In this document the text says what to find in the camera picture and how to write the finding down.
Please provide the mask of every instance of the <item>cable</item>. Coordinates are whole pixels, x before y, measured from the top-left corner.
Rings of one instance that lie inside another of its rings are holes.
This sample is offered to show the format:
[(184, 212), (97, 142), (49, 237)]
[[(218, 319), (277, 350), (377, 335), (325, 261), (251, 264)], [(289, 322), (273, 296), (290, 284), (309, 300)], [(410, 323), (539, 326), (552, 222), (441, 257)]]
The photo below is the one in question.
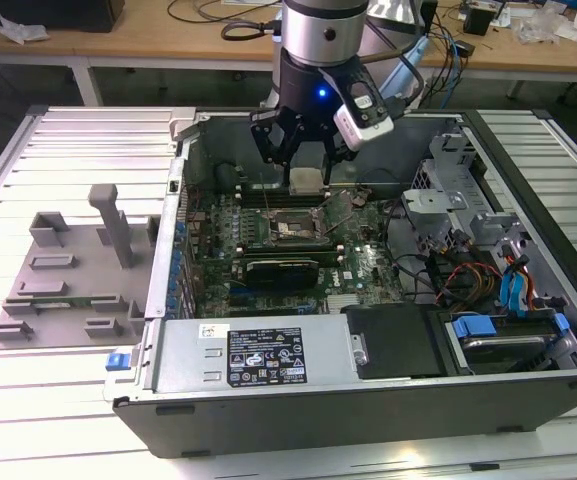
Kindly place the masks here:
[[(459, 57), (459, 54), (457, 53), (457, 45), (455, 45), (455, 41), (453, 40), (452, 36), (449, 36), (448, 40), (450, 41), (450, 45), (452, 47), (453, 58), (456, 59)], [(441, 105), (439, 106), (440, 109), (445, 108), (446, 104), (448, 103), (448, 100), (450, 100), (450, 97), (452, 96), (452, 92), (455, 91), (455, 87), (457, 86), (457, 84), (456, 84), (457, 78), (458, 77), (457, 77), (457, 73), (455, 70), (455, 76), (453, 77), (453, 81), (451, 83), (450, 89), (448, 90), (448, 92), (446, 93), (446, 96), (442, 100)]]
[(364, 173), (362, 173), (361, 175), (359, 175), (357, 177), (357, 181), (355, 182), (355, 186), (358, 187), (359, 185), (362, 184), (362, 181), (366, 179), (366, 177), (370, 174), (370, 173), (375, 173), (375, 172), (383, 172), (383, 173), (387, 173), (390, 178), (392, 178), (396, 183), (402, 183), (401, 180), (399, 179), (399, 177), (397, 175), (395, 175), (392, 170), (389, 170), (385, 167), (377, 167), (377, 168), (371, 168), (370, 170), (366, 170)]
[[(370, 30), (372, 30), (373, 33), (375, 35), (377, 35), (377, 37), (379, 37), (379, 39), (382, 42), (384, 42), (386, 45), (388, 45), (392, 50), (397, 50), (397, 47), (395, 46), (395, 44), (392, 43), (390, 41), (390, 39), (386, 35), (384, 35), (384, 33), (375, 26), (374, 23), (372, 23), (372, 20), (370, 20), (369, 17), (366, 17), (366, 24), (368, 25), (368, 28), (370, 28)], [(406, 55), (400, 55), (398, 58), (399, 58), (399, 61), (401, 61), (401, 63), (403, 63), (408, 68), (408, 70), (410, 70), (410, 72), (415, 76), (415, 79), (417, 80), (417, 85), (416, 85), (415, 89), (410, 94), (410, 96), (405, 99), (406, 106), (409, 106), (424, 91), (424, 85), (425, 85), (424, 78), (419, 73), (419, 70), (417, 70), (412, 63), (410, 63), (410, 60), (408, 60), (406, 58)]]
[(391, 48), (393, 48), (393, 50), (390, 52), (375, 53), (372, 55), (365, 55), (363, 57), (360, 57), (361, 63), (366, 65), (368, 63), (383, 62), (384, 60), (391, 60), (393, 58), (399, 58), (399, 57), (403, 56), (404, 54), (408, 53), (410, 50), (412, 50), (415, 47), (415, 45), (417, 45), (417, 42), (419, 42), (419, 39), (421, 38), (421, 35), (422, 35), (421, 23), (419, 21), (419, 12), (417, 11), (417, 5), (415, 3), (415, 0), (408, 0), (408, 1), (410, 3), (410, 8), (412, 9), (412, 18), (413, 18), (413, 21), (415, 22), (415, 37), (412, 39), (412, 41), (410, 43), (408, 43), (408, 45), (406, 45), (402, 49), (397, 49), (393, 45), (391, 47)]
[[(255, 30), (255, 33), (250, 33), (248, 35), (229, 35), (230, 32), (240, 29), (250, 29)], [(247, 20), (239, 20), (236, 22), (230, 22), (224, 28), (221, 29), (221, 38), (229, 42), (244, 42), (246, 40), (254, 40), (255, 38), (261, 38), (268, 33), (273, 33), (273, 35), (281, 34), (281, 22), (278, 20), (271, 20), (268, 23), (263, 22), (249, 22)]]
[(17, 87), (15, 87), (12, 82), (10, 82), (10, 80), (8, 80), (0, 71), (0, 78), (4, 81), (4, 83), (6, 83), (6, 85), (8, 85), (10, 87), (10, 89), (15, 92), (15, 95), (17, 95), (19, 97), (19, 99), (22, 100), (23, 103), (26, 104), (26, 106), (30, 106), (30, 102), (28, 101), (28, 99), (26, 98), (26, 96), (21, 93)]
[(236, 21), (236, 20), (239, 20), (237, 17), (239, 17), (240, 15), (245, 15), (247, 13), (254, 12), (256, 10), (261, 10), (262, 8), (271, 7), (273, 5), (277, 5), (278, 3), (281, 2), (281, 0), (277, 0), (276, 2), (272, 2), (272, 3), (269, 3), (267, 5), (259, 5), (257, 7), (249, 8), (248, 10), (244, 10), (243, 12), (237, 12), (237, 13), (234, 13), (232, 15), (227, 15), (225, 17), (213, 17), (212, 15), (209, 15), (203, 11), (203, 8), (207, 7), (208, 5), (212, 5), (213, 3), (218, 3), (219, 1), (220, 0), (209, 0), (208, 2), (203, 3), (199, 7), (196, 7), (196, 4), (193, 3), (193, 6), (195, 7), (195, 11), (197, 13), (199, 13), (199, 15), (202, 18), (204, 18), (204, 20), (194, 20), (192, 18), (183, 18), (183, 17), (180, 17), (180, 16), (172, 13), (172, 7), (175, 6), (175, 4), (177, 2), (179, 2), (179, 0), (172, 0), (172, 2), (170, 2), (170, 4), (168, 5), (168, 8), (166, 9), (166, 13), (168, 13), (168, 16), (174, 18), (175, 20), (179, 20), (180, 22), (190, 23), (193, 25), (203, 25), (203, 24), (207, 24), (207, 23), (220, 23), (220, 22), (224, 22), (227, 20)]
[[(392, 206), (392, 208), (390, 209), (390, 213), (388, 214), (388, 218), (386, 220), (386, 223), (384, 225), (384, 247), (385, 247), (385, 253), (386, 256), (388, 257), (388, 260), (390, 260), (390, 263), (393, 267), (397, 267), (397, 269), (400, 272), (405, 273), (406, 275), (408, 275), (409, 277), (412, 277), (413, 279), (416, 279), (419, 283), (427, 286), (428, 288), (430, 288), (431, 290), (435, 291), (435, 286), (428, 280), (426, 280), (425, 278), (421, 278), (419, 276), (420, 272), (414, 273), (410, 270), (408, 270), (407, 268), (405, 268), (404, 266), (402, 266), (399, 263), (399, 260), (401, 260), (402, 258), (406, 258), (406, 257), (417, 257), (417, 254), (414, 253), (405, 253), (403, 255), (399, 255), (397, 258), (394, 258), (392, 255), (392, 251), (390, 250), (390, 243), (388, 243), (388, 228), (390, 227), (390, 219), (392, 218), (393, 213), (395, 212), (395, 208), (397, 208), (397, 206), (400, 204), (400, 202), (395, 202)], [(441, 292), (447, 297), (447, 298), (451, 298), (451, 299), (455, 299), (455, 300), (459, 300), (459, 301), (465, 301), (465, 299), (455, 295), (454, 293), (452, 293), (450, 290), (448, 290), (447, 288), (442, 288)]]

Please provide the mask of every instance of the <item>power supply label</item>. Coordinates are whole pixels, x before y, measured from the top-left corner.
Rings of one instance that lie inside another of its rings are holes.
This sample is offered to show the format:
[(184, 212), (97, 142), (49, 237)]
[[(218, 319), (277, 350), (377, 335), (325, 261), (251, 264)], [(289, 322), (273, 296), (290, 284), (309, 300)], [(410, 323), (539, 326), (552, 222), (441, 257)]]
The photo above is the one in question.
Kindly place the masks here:
[(301, 328), (228, 332), (228, 384), (231, 387), (306, 381)]

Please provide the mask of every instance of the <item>paper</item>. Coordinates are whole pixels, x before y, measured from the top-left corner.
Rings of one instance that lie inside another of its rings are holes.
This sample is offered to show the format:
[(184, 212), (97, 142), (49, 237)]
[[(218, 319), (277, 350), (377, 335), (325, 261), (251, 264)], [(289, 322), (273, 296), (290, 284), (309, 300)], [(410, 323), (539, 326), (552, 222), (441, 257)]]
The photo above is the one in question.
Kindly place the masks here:
[(566, 11), (566, 8), (568, 8), (568, 5), (566, 5), (565, 3), (555, 2), (553, 0), (546, 0), (546, 4), (544, 5), (544, 8), (549, 8), (555, 13), (562, 14)]
[(536, 8), (510, 8), (510, 16), (512, 18), (530, 18), (532, 17), (535, 12), (537, 11)]
[(13, 42), (23, 45), (25, 42), (35, 42), (50, 38), (43, 25), (20, 25), (6, 20), (0, 15), (0, 33)]
[(572, 23), (570, 20), (563, 22), (559, 25), (559, 28), (555, 30), (555, 35), (567, 38), (569, 40), (577, 41), (577, 29), (575, 28), (575, 24)]

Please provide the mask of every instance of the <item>table leg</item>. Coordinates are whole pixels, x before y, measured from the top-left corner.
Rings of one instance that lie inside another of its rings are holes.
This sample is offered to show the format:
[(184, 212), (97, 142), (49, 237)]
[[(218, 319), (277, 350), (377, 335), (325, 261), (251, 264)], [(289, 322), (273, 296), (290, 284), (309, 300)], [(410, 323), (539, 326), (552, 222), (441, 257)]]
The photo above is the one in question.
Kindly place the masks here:
[(75, 81), (79, 87), (79, 93), (87, 107), (100, 107), (104, 104), (99, 93), (97, 80), (92, 67), (86, 65), (71, 65), (72, 73), (75, 75)]
[(506, 92), (506, 98), (509, 98), (510, 100), (514, 100), (515, 98), (517, 98), (517, 95), (519, 95), (519, 90), (521, 90), (521, 87), (523, 87), (523, 85), (524, 85), (523, 80), (515, 80), (514, 82), (512, 82), (510, 88)]

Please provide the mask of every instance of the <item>power cable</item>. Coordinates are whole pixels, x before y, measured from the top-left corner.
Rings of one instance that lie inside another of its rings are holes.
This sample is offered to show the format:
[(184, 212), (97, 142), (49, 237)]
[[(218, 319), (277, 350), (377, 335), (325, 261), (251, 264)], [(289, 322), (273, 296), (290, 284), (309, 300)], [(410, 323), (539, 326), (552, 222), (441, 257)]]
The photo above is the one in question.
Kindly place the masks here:
[(195, 20), (192, 18), (184, 18), (184, 17), (180, 17), (179, 15), (175, 15), (172, 12), (172, 7), (175, 6), (175, 4), (177, 4), (177, 2), (179, 2), (179, 0), (173, 0), (172, 2), (170, 2), (170, 4), (168, 4), (168, 8), (166, 9), (166, 13), (168, 13), (168, 16), (174, 18), (175, 20), (178, 20), (180, 22), (184, 22), (184, 23), (190, 23), (193, 25), (204, 25), (204, 24), (209, 24), (209, 23), (220, 23), (220, 22), (224, 22), (224, 21), (228, 21), (228, 20), (232, 20), (232, 21), (237, 21), (237, 20), (241, 20), (240, 18), (238, 18), (241, 15), (245, 15), (247, 13), (250, 12), (254, 12), (257, 10), (261, 10), (263, 8), (268, 8), (271, 7), (273, 5), (277, 5), (278, 3), (281, 3), (281, 0), (277, 0), (275, 2), (269, 3), (267, 5), (259, 5), (253, 8), (249, 8), (248, 10), (244, 10), (242, 12), (237, 12), (237, 13), (233, 13), (232, 15), (226, 15), (225, 17), (216, 17), (213, 15), (210, 15), (206, 12), (204, 12), (204, 8), (207, 7), (208, 5), (212, 5), (213, 3), (218, 3), (220, 0), (209, 0), (208, 2), (205, 2), (199, 6), (197, 6), (197, 4), (195, 2), (193, 2), (193, 9), (199, 14), (199, 16), (201, 16), (203, 18), (203, 20)]
[[(411, 0), (411, 7), (414, 8), (414, 0)], [(370, 30), (372, 30), (373, 33), (375, 35), (377, 35), (377, 37), (379, 37), (379, 39), (382, 42), (384, 42), (392, 50), (395, 50), (395, 51), (397, 50), (397, 47), (395, 46), (395, 44), (392, 43), (390, 41), (390, 39), (381, 30), (379, 30), (379, 28), (377, 28), (375, 26), (374, 23), (372, 23), (372, 20), (370, 20), (369, 17), (366, 17), (366, 24), (368, 25), (368, 28), (370, 28)], [(401, 63), (403, 63), (408, 68), (408, 70), (410, 70), (410, 72), (414, 75), (415, 80), (417, 81), (417, 85), (415, 86), (415, 89), (410, 94), (410, 96), (405, 99), (406, 106), (409, 106), (424, 91), (424, 85), (425, 85), (424, 78), (419, 73), (419, 70), (417, 70), (415, 68), (415, 66), (410, 62), (410, 60), (408, 60), (408, 58), (406, 58), (406, 55), (401, 55), (398, 58), (399, 58), (399, 61)]]

